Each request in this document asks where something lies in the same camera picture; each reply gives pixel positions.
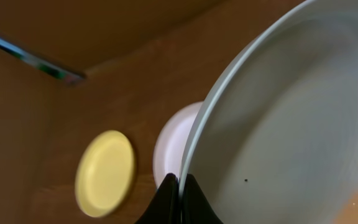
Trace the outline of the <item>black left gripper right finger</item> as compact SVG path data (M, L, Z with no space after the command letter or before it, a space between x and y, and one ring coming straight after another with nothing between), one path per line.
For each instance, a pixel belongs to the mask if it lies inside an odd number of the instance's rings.
M184 224L223 224L191 174L186 177L181 211Z

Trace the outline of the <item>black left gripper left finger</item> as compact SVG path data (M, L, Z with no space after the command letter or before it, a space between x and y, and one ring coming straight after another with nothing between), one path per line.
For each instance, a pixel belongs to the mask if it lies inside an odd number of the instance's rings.
M135 224L176 224L178 222L178 181L165 176L152 201Z

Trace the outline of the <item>white plate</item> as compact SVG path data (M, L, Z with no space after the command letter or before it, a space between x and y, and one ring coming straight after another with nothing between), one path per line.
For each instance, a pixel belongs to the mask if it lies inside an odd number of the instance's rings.
M181 163L223 223L358 223L358 0L304 1L229 64Z
M185 144L202 104L202 101L196 102L177 111L161 130L153 156L156 188L160 187L167 174L180 176Z

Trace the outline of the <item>yellow plate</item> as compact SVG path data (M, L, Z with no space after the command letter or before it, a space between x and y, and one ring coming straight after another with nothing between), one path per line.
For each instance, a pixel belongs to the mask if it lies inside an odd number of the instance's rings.
M135 178L136 161L128 138L105 131L88 145L75 178L75 198L89 217L101 218L125 201Z

